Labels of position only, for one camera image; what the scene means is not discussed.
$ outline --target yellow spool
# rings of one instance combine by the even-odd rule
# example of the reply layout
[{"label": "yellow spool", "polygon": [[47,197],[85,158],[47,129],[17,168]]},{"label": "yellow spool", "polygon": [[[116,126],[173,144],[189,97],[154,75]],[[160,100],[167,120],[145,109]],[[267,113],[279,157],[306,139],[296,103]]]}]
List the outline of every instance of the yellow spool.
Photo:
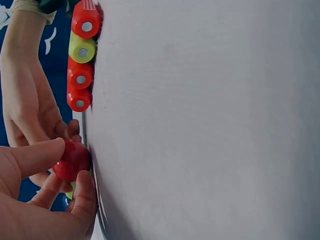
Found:
[{"label": "yellow spool", "polygon": [[72,186],[72,191],[71,192],[66,192],[65,195],[68,199],[72,200],[72,197],[74,195],[74,191],[75,191],[75,188],[76,188],[76,182],[73,181],[73,182],[70,182],[71,183],[71,186]]},{"label": "yellow spool", "polygon": [[96,54],[96,42],[92,38],[83,39],[73,31],[70,33],[69,56],[79,64],[90,62]]}]

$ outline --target sleeve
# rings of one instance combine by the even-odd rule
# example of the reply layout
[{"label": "sleeve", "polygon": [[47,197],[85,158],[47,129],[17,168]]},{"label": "sleeve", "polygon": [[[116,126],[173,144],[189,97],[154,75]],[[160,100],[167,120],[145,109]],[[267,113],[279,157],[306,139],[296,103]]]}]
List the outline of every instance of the sleeve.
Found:
[{"label": "sleeve", "polygon": [[50,25],[55,19],[56,11],[51,14],[45,14],[39,9],[39,4],[35,0],[14,0],[11,12],[15,10],[26,10],[37,13],[46,19],[46,24]]}]

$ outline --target blue patterned cloth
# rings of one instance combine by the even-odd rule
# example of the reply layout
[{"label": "blue patterned cloth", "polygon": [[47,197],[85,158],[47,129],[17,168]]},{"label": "blue patterned cloth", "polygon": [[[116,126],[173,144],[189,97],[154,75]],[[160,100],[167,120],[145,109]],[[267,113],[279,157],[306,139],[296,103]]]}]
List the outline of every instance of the blue patterned cloth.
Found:
[{"label": "blue patterned cloth", "polygon": [[[5,36],[7,25],[10,22],[12,0],[0,0],[0,41],[1,45]],[[68,43],[71,29],[71,20],[67,19],[63,11],[58,11],[52,25],[45,27],[42,35],[39,58],[44,72],[52,87],[56,102],[60,108],[61,115],[66,123],[72,119],[72,111],[67,105],[67,63]],[[3,118],[0,118],[0,145],[8,146]],[[19,200],[29,201],[39,190],[29,179],[22,181]],[[64,211],[67,206],[67,198],[60,194],[55,200],[52,210]]]}]

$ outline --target white wall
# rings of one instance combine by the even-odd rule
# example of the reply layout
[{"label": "white wall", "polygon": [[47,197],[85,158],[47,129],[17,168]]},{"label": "white wall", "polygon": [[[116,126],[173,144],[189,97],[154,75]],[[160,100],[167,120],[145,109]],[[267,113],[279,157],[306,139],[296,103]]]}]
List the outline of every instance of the white wall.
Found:
[{"label": "white wall", "polygon": [[87,134],[114,239],[319,239],[319,1],[101,5]]}]

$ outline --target red ball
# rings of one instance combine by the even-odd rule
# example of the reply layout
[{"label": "red ball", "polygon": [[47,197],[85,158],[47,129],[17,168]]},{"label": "red ball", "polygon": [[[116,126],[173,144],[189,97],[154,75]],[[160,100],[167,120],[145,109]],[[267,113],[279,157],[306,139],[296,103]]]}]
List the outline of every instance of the red ball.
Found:
[{"label": "red ball", "polygon": [[81,170],[89,170],[91,158],[88,149],[78,141],[65,139],[61,160],[54,165],[55,174],[66,182],[74,182]]}]

